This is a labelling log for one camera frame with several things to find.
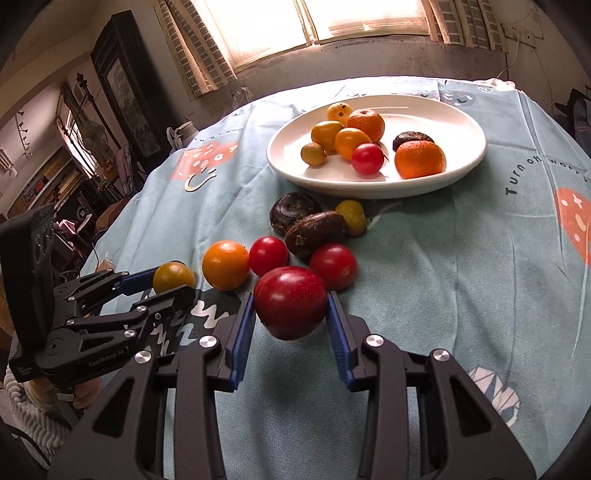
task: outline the curtain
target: curtain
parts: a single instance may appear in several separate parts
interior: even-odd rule
[[[509,52],[491,0],[423,1],[428,1],[433,10],[436,34],[440,41],[443,39],[444,43],[451,45]]]
[[[160,27],[191,100],[236,80],[191,0],[154,0]]]

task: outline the white plate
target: white plate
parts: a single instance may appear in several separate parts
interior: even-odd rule
[[[279,175],[296,185],[337,197],[393,199],[432,192],[451,185],[471,171],[484,157],[486,138],[476,121],[455,107],[410,95],[373,95],[345,99],[353,110],[371,108],[382,115],[386,130],[381,139],[389,161],[372,177],[358,174],[339,155],[328,157],[319,168],[308,166],[300,150],[311,142],[310,131],[326,120],[322,106],[285,124],[267,146],[267,161]],[[443,173],[403,180],[394,167],[394,138],[407,131],[429,135],[447,158]]]

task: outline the window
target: window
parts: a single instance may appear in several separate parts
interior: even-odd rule
[[[78,130],[78,125],[76,125],[71,111],[68,111],[66,128],[70,133],[68,136],[62,132],[62,137],[66,142],[66,146],[72,156],[78,161],[78,165],[81,166],[88,178],[91,178],[96,174],[96,169],[99,167],[99,164],[94,156],[85,148],[82,136],[80,135],[80,130]]]
[[[339,38],[429,35],[421,0],[192,0],[234,69]]]

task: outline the light blue tablecloth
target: light blue tablecloth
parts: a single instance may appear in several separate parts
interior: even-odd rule
[[[361,274],[342,302],[402,349],[452,351],[541,475],[591,400],[591,161],[525,94],[451,80],[381,77],[257,100],[192,142],[189,149],[201,148],[191,152],[200,153],[197,159],[217,152],[203,172],[203,163],[194,165],[184,151],[156,169],[97,250],[117,270],[182,260],[199,271],[215,241],[234,239],[249,247],[272,233],[268,211],[275,200],[296,190],[265,159],[277,129],[332,101],[389,93],[423,95],[464,110],[481,124],[488,150],[478,167],[443,190],[363,203],[371,218],[368,232],[348,241]],[[191,173],[190,186],[209,179],[187,192]],[[340,201],[316,197],[325,208]],[[95,264],[91,257],[85,273]],[[237,296],[211,290],[200,277],[194,315],[168,332],[155,331],[154,346],[169,352],[199,338],[224,312],[235,313],[238,298],[254,283],[253,277]],[[104,312],[126,311],[134,300],[113,301]],[[340,383],[324,327],[305,339],[280,342],[257,324],[244,382],[237,393],[217,396],[228,479],[354,478],[365,398]],[[170,429],[167,435],[172,478]],[[415,473],[417,437],[412,414]]]

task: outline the orange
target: orange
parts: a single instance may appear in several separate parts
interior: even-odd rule
[[[335,137],[336,152],[349,161],[355,148],[364,143],[371,143],[371,139],[357,128],[343,128]]]
[[[415,140],[398,147],[394,155],[394,165],[400,176],[406,180],[444,172],[447,163],[439,145]]]
[[[379,142],[384,136],[386,123],[381,115],[378,115],[369,108],[356,110],[349,115],[347,127],[359,128],[365,132],[372,142]]]
[[[248,250],[232,240],[216,242],[205,252],[201,270],[213,288],[234,290],[248,278]]]
[[[322,146],[325,152],[335,151],[336,134],[342,130],[343,125],[340,122],[320,122],[316,125],[310,134],[312,141]]]

